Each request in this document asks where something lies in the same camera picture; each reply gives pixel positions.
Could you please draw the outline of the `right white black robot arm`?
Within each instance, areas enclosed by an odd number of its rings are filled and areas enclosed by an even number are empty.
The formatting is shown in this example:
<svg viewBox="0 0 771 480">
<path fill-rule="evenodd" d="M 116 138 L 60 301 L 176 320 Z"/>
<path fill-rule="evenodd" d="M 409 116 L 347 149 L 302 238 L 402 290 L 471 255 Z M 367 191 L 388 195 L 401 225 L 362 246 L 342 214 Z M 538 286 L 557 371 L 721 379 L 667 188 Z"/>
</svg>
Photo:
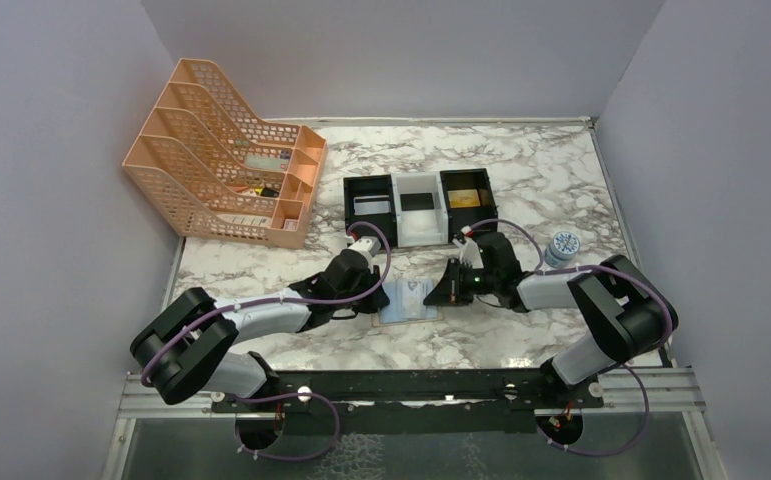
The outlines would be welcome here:
<svg viewBox="0 0 771 480">
<path fill-rule="evenodd" d="M 500 232 L 463 239 L 458 256 L 427 294 L 427 306 L 469 305 L 492 295 L 507 310 L 577 309 L 587 331 L 545 361 L 540 398 L 561 407 L 589 378 L 663 345 L 678 325 L 675 309 L 625 256 L 597 265 L 527 272 Z"/>
</svg>

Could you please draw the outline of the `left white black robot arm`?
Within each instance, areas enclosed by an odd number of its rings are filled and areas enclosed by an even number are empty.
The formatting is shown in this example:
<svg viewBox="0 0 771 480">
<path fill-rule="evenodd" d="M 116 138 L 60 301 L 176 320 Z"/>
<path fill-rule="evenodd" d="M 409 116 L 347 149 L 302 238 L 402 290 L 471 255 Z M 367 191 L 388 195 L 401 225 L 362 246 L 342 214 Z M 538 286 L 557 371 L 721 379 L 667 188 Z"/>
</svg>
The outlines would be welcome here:
<svg viewBox="0 0 771 480">
<path fill-rule="evenodd" d="M 168 405 L 181 403 L 209 385 L 230 387 L 251 410 L 274 401 L 273 371 L 255 353 L 232 356 L 237 343 L 273 334 L 307 332 L 348 310 L 373 313 L 387 300 L 382 285 L 390 272 L 374 264 L 374 252 L 350 247 L 328 266 L 272 294 L 219 305 L 193 287 L 167 305 L 133 340 L 129 351 L 141 367 L 141 383 Z"/>
</svg>

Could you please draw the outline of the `silver VIP card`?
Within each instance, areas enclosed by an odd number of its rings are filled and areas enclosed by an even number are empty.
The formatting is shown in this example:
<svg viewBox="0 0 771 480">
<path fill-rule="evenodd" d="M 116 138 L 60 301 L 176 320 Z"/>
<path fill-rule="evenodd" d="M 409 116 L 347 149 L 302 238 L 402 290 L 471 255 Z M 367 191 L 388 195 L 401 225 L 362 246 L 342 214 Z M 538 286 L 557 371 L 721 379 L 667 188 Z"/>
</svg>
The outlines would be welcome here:
<svg viewBox="0 0 771 480">
<path fill-rule="evenodd" d="M 431 320 L 437 317 L 436 307 L 425 306 L 423 300 L 432 289 L 430 279 L 401 280 L 396 287 L 393 322 Z"/>
<path fill-rule="evenodd" d="M 389 214 L 392 210 L 388 195 L 357 196 L 353 198 L 352 204 L 353 214 L 357 216 Z"/>
</svg>

